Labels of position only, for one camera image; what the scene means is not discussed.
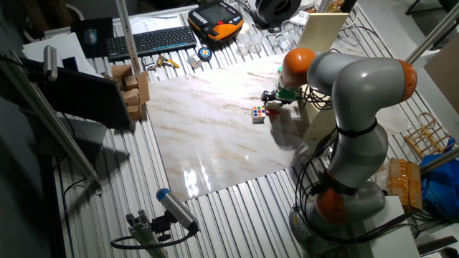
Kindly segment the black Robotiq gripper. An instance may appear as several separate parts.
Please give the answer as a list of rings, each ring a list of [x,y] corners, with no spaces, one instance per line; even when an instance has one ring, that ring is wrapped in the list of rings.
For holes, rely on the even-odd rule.
[[[294,98],[284,98],[284,97],[279,97],[278,95],[274,96],[274,92],[268,92],[267,90],[263,91],[261,94],[260,99],[264,102],[270,102],[270,101],[276,101],[279,102],[280,105],[290,105],[292,104],[295,99]]]

